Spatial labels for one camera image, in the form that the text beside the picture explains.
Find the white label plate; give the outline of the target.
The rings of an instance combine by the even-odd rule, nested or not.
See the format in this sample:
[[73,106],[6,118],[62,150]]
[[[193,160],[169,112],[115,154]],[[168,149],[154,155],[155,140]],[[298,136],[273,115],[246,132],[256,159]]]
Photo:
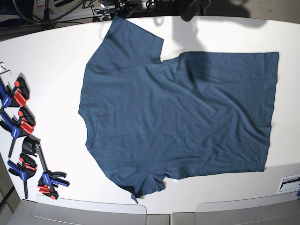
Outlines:
[[279,183],[277,194],[285,194],[300,190],[300,175],[283,177]]

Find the blue red bar clamp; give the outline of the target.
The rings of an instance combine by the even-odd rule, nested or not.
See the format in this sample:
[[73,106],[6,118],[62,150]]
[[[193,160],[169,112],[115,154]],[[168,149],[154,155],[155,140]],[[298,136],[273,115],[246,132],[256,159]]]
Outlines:
[[43,168],[43,173],[38,181],[37,187],[39,192],[51,199],[58,199],[59,194],[56,190],[59,186],[69,186],[69,182],[64,180],[66,178],[66,173],[64,172],[51,172],[45,161],[45,157],[42,152],[42,147],[39,140],[33,139],[30,136],[25,137],[22,143],[23,153],[31,156],[39,156],[41,166]]
[[15,164],[11,160],[8,160],[7,164],[10,167],[8,171],[12,175],[18,176],[23,181],[24,196],[25,199],[28,199],[27,180],[36,174],[37,164],[35,160],[22,152],[19,156],[18,163]]
[[0,113],[3,113],[5,108],[25,106],[29,97],[30,91],[23,77],[19,76],[17,78],[13,89],[10,89],[8,85],[5,87],[2,80],[0,80]]
[[11,158],[12,156],[17,138],[30,135],[34,131],[34,127],[36,124],[34,116],[25,106],[20,107],[18,116],[19,118],[18,120],[16,120],[15,118],[10,118],[4,110],[1,113],[1,117],[3,120],[0,122],[0,126],[8,131],[13,138],[8,153],[8,158]]

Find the dark blue T-shirt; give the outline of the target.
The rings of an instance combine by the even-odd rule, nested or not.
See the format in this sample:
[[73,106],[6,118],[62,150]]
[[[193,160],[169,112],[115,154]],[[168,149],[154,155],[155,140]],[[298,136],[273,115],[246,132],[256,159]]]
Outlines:
[[184,52],[118,16],[86,64],[79,115],[86,147],[133,200],[163,180],[263,172],[278,52]]

